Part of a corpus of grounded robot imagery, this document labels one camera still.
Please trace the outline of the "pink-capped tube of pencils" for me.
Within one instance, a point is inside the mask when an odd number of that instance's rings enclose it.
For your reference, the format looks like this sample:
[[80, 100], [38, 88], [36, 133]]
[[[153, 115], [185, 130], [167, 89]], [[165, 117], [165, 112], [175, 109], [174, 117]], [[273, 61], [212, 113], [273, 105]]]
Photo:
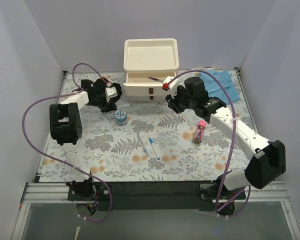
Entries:
[[197, 130], [193, 137], [193, 142], [196, 144], [200, 144], [202, 142], [202, 137], [204, 135], [204, 130], [207, 126], [207, 123], [204, 120], [200, 120], [197, 124]]

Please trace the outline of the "blue round tin jar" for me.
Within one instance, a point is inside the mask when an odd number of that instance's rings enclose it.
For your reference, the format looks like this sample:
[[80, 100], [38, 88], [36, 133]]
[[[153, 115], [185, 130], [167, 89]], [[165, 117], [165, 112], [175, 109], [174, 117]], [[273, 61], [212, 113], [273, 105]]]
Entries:
[[118, 109], [114, 113], [114, 119], [117, 125], [124, 126], [128, 122], [127, 112], [124, 109]]

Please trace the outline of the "purple clear pen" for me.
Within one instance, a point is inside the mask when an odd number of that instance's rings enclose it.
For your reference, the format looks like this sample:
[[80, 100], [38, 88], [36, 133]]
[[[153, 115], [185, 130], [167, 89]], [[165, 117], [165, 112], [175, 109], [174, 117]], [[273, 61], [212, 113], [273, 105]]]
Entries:
[[161, 80], [161, 79], [158, 79], [158, 78], [155, 78], [155, 77], [151, 77], [151, 76], [148, 76], [147, 78], [150, 79], [150, 80], [154, 80], [154, 81], [157, 81], [157, 82], [161, 82], [161, 83], [164, 82], [164, 81]]

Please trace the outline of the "cream three-drawer organizer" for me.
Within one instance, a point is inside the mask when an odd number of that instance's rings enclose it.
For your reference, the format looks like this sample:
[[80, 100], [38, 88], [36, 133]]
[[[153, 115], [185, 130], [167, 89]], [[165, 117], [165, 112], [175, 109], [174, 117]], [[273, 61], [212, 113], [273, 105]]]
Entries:
[[161, 102], [166, 91], [163, 83], [179, 71], [177, 40], [174, 38], [128, 39], [124, 43], [123, 68], [126, 80], [124, 93], [133, 102]]

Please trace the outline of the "white marker blue cap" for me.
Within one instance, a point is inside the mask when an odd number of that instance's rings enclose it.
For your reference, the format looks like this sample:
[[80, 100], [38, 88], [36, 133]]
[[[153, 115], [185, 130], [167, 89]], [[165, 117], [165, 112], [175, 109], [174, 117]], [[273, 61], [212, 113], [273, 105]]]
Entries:
[[156, 150], [156, 147], [155, 147], [155, 145], [154, 145], [153, 139], [152, 139], [152, 138], [149, 138], [149, 142], [150, 142], [150, 145], [151, 145], [151, 147], [152, 147], [152, 150], [153, 150], [153, 152], [154, 152], [154, 155], [155, 155], [156, 159], [157, 159], [157, 160], [160, 160], [160, 156], [159, 156], [159, 154], [158, 154], [158, 152], [157, 152], [157, 150]]

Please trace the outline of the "white marker green cap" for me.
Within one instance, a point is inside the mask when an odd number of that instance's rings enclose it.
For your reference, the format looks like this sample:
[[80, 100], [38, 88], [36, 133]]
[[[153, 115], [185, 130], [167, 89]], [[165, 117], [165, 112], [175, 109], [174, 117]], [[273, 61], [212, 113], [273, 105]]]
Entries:
[[130, 104], [123, 104], [123, 105], [118, 105], [117, 106], [117, 109], [119, 110], [119, 109], [127, 109], [127, 108], [130, 108], [131, 107], [131, 105]]

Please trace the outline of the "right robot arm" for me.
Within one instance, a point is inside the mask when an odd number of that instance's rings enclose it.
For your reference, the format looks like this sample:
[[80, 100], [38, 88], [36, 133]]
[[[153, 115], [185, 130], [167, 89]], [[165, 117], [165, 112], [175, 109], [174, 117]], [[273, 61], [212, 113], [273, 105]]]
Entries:
[[170, 83], [166, 78], [163, 89], [170, 92], [165, 98], [170, 109], [177, 114], [186, 109], [193, 110], [232, 139], [249, 160], [246, 168], [228, 172], [224, 181], [216, 186], [220, 198], [227, 199], [236, 189], [249, 186], [263, 189], [286, 172], [285, 145], [279, 140], [268, 140], [233, 118], [231, 109], [221, 99], [208, 95], [199, 77], [188, 78], [183, 85], [178, 80]]

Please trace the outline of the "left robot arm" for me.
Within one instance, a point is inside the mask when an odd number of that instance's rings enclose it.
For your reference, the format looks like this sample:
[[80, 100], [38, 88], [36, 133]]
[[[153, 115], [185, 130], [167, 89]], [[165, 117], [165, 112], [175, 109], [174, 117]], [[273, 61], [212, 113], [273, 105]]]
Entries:
[[97, 191], [81, 152], [83, 125], [80, 109], [93, 106], [103, 113], [115, 111], [116, 102], [122, 94], [121, 85], [111, 83], [106, 78], [99, 78], [95, 82], [83, 79], [81, 87], [74, 90], [72, 95], [49, 107], [50, 135], [65, 153], [65, 162], [72, 167], [73, 178], [66, 185], [85, 200], [93, 199]]

